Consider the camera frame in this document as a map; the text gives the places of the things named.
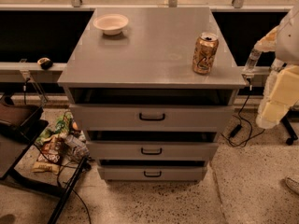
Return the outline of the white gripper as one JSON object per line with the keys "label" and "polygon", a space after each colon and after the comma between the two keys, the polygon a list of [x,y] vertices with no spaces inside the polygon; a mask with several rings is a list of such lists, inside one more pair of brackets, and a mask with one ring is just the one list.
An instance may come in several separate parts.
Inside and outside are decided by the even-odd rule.
{"label": "white gripper", "polygon": [[299,101],[299,66],[288,65],[279,73],[271,71],[263,90],[256,124],[263,129],[278,125]]}

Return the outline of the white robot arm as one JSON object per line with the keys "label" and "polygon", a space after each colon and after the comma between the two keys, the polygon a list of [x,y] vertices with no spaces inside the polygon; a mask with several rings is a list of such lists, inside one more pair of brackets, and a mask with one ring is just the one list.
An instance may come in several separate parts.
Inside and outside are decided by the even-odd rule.
{"label": "white robot arm", "polygon": [[289,109],[299,101],[299,4],[296,4],[280,24],[256,42],[258,51],[274,51],[274,65],[287,64],[281,71],[268,76],[256,123],[271,129],[279,124]]}

